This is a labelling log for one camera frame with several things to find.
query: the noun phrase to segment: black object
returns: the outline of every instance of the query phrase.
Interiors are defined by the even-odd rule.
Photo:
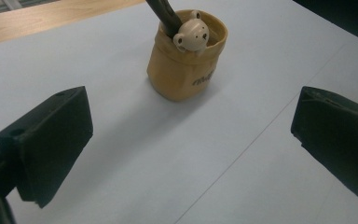
[[[358,104],[330,91],[303,87],[291,132],[358,196]]]
[[[146,2],[161,20],[165,34],[173,38],[182,26],[182,21],[173,11],[168,0],[146,0]]]
[[[0,223],[14,223],[5,197],[16,187],[40,207],[54,197],[92,137],[84,87],[61,91],[0,132]]]
[[[294,0],[301,6],[358,36],[358,0]]]

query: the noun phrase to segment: tan cup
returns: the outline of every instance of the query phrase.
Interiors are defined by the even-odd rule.
[[[191,11],[182,10],[177,14],[182,22],[186,22]],[[179,51],[172,39],[164,34],[161,24],[158,27],[147,74],[154,89],[169,100],[182,101],[203,91],[226,44],[228,31],[225,24],[206,12],[200,14],[210,34],[207,48],[200,56],[191,51]]]

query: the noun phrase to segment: white table surface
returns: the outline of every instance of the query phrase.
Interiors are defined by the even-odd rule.
[[[358,102],[358,38],[290,0],[172,0],[229,35],[202,94],[172,103],[146,67],[147,4],[0,43],[0,130],[58,91],[86,86],[94,136],[44,209],[18,223],[358,224],[358,198],[300,146],[302,86]]]

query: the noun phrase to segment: bear face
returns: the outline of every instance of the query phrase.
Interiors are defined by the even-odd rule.
[[[173,43],[181,52],[195,51],[197,55],[205,51],[208,40],[209,28],[196,10],[191,12],[190,20],[185,22],[173,37]]]

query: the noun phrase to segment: bear figurine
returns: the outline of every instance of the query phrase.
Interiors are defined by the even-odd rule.
[[[206,49],[209,40],[209,28],[200,18],[200,13],[194,10],[190,20],[185,22],[173,37],[173,43],[181,51],[194,51],[199,56]]]

